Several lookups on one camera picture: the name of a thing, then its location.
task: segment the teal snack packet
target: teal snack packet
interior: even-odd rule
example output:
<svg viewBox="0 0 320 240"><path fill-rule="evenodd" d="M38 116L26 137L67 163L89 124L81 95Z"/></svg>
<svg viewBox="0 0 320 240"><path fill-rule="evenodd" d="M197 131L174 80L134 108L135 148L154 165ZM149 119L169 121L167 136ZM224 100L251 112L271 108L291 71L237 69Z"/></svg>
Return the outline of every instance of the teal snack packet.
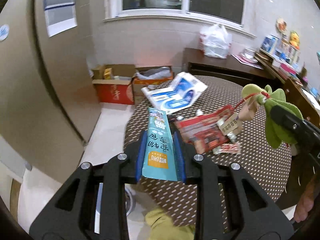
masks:
<svg viewBox="0 0 320 240"><path fill-rule="evenodd" d="M152 179L178 181L167 115L151 107L148 111L148 138L142 175Z"/></svg>

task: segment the white plastic bag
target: white plastic bag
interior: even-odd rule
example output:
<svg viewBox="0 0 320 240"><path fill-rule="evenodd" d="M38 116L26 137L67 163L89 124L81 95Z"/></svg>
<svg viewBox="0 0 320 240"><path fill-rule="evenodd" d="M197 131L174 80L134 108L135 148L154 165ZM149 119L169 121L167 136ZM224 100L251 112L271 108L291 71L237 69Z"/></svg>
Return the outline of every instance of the white plastic bag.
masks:
<svg viewBox="0 0 320 240"><path fill-rule="evenodd" d="M200 42L206 56L226 58L229 52L232 36L223 25L215 24L200 31Z"/></svg>

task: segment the red and white candy wrapper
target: red and white candy wrapper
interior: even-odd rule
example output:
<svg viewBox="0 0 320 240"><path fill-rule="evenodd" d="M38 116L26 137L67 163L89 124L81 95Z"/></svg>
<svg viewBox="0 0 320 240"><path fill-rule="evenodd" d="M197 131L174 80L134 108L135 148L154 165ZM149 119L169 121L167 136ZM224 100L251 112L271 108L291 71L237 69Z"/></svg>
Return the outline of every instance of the red and white candy wrapper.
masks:
<svg viewBox="0 0 320 240"><path fill-rule="evenodd" d="M241 152L241 143L224 143L212 150L213 154L230 153L238 154Z"/></svg>

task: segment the patterned tablecloth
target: patterned tablecloth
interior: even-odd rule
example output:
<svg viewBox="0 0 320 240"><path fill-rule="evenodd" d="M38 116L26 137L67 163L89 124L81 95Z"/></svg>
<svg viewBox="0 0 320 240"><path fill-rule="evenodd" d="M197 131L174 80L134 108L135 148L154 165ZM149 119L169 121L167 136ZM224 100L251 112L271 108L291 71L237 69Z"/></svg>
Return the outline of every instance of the patterned tablecloth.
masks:
<svg viewBox="0 0 320 240"><path fill-rule="evenodd" d="M210 114L218 107L228 104L235 106L241 100L241 86L220 78L196 77L205 83L208 88L193 106L175 114L190 118L195 116L197 109L201 109L204 114ZM167 87L169 84L170 82L166 82L159 87ZM126 127L124 147L133 141L137 141L140 132L147 129L149 106L151 107L151 104L145 98L136 107ZM284 191L289 177L291 154L290 149L285 144L282 144L276 150L268 145L264 134L265 118L264 107L259 107L255 118L252 121L244 122L244 130L237 137L237 141L241 142L240 154L208 154L208 156L211 157L213 162L220 165L228 166L233 162L239 163L276 201ZM140 183L145 192L168 212L175 225L195 224L197 206L197 189L195 185L184 185L182 182L144 177ZM222 188L220 196L223 210L225 205Z"/></svg>

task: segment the refrigerator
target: refrigerator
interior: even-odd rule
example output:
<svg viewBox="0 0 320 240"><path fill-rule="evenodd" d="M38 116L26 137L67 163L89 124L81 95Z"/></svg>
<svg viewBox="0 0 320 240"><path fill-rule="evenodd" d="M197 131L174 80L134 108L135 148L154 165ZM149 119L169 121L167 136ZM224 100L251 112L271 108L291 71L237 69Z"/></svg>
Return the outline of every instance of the refrigerator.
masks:
<svg viewBox="0 0 320 240"><path fill-rule="evenodd" d="M59 182L77 168L101 112L75 2L7 0L0 13L0 134Z"/></svg>

